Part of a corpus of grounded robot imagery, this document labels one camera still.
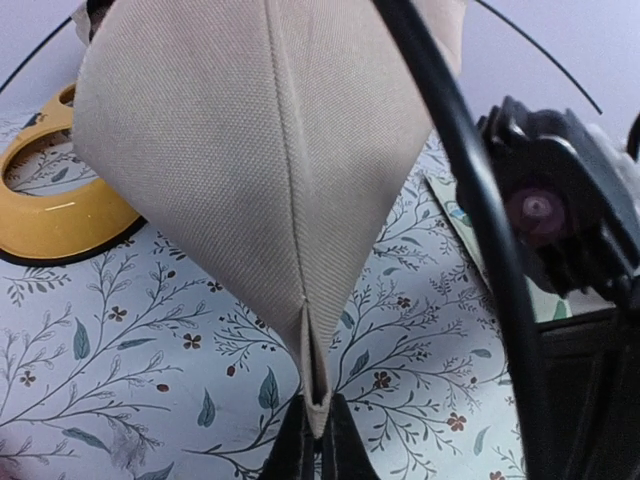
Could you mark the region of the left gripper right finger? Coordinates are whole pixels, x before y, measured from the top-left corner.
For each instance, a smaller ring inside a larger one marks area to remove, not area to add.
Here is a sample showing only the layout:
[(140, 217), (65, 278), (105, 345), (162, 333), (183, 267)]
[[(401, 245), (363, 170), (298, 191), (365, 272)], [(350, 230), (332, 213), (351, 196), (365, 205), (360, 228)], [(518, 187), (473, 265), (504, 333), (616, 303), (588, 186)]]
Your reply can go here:
[(322, 478), (328, 480), (379, 480), (361, 440), (349, 405), (334, 394), (322, 437)]

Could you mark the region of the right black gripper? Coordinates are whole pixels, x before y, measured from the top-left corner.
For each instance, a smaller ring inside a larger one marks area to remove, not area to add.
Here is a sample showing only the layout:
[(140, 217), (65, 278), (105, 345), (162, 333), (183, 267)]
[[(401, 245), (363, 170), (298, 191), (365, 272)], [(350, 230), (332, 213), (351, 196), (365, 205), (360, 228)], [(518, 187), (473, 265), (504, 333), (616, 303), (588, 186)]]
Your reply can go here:
[(639, 477), (639, 313), (537, 325), (560, 479)]

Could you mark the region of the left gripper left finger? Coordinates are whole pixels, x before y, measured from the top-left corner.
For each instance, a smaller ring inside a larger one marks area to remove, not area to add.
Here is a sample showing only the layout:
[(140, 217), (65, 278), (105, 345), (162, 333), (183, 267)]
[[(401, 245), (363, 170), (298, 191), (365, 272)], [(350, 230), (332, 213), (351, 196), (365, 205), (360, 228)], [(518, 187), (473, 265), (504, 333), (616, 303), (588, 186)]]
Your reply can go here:
[(297, 395), (289, 404), (259, 480), (312, 479), (313, 433), (304, 397)]

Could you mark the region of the beige pet tent fabric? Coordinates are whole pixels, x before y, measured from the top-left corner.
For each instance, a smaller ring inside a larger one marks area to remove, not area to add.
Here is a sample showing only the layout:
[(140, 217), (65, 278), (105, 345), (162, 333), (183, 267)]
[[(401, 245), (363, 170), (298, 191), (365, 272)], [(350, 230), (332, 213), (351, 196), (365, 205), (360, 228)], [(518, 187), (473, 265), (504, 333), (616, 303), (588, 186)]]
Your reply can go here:
[(370, 1), (117, 1), (72, 139), (281, 337), (321, 435), (334, 330), (431, 129)]

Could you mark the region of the black tent pole two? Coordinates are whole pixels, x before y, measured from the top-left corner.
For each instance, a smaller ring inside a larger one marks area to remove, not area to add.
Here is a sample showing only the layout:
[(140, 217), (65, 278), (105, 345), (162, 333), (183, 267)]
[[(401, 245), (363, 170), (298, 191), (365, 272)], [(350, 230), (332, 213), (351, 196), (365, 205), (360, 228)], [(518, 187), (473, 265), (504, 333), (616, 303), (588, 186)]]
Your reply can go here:
[[(542, 46), (531, 35), (525, 32), (520, 26), (518, 26), (511, 19), (506, 17), (502, 12), (497, 10), (494, 6), (490, 5), (487, 1), (477, 0), (476, 3), (480, 5), (482, 8), (484, 8), (485, 10), (487, 10), (488, 12), (490, 12), (494, 17), (499, 19), (501, 22), (507, 25), (512, 31), (516, 32), (519, 36), (521, 36), (527, 43), (529, 43), (536, 50), (538, 50), (548, 61), (550, 61), (567, 78), (568, 81), (570, 81), (573, 84), (573, 86), (580, 92), (580, 94), (591, 105), (591, 107), (597, 112), (598, 115), (603, 114), (602, 108), (598, 105), (598, 103), (594, 100), (594, 98), (587, 92), (587, 90), (578, 81), (578, 79), (573, 74), (571, 74), (569, 70), (559, 60), (557, 60), (556, 57), (553, 56), (548, 49)], [(1, 93), (4, 93), (4, 91), (9, 87), (9, 85), (13, 82), (13, 80), (33, 60), (33, 58), (36, 55), (38, 55), (39, 52), (53, 38), (55, 38), (72, 20), (73, 20), (72, 16), (68, 16), (67, 18), (65, 18), (43, 40), (41, 40), (37, 46), (35, 46), (31, 50), (31, 52), (21, 61), (20, 64), (16, 66), (16, 68), (1, 84)]]

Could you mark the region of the black tent pole one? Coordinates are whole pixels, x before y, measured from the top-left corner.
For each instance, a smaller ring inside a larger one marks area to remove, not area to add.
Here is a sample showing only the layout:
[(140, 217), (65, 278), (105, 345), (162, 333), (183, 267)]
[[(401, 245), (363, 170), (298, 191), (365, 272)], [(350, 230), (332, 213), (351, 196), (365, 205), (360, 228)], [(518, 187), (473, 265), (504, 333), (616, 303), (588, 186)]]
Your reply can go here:
[(521, 427), (530, 479), (556, 479), (554, 431), (536, 316), (489, 157), (463, 95), (416, 7), (378, 1), (439, 133), (461, 190), (494, 296)]

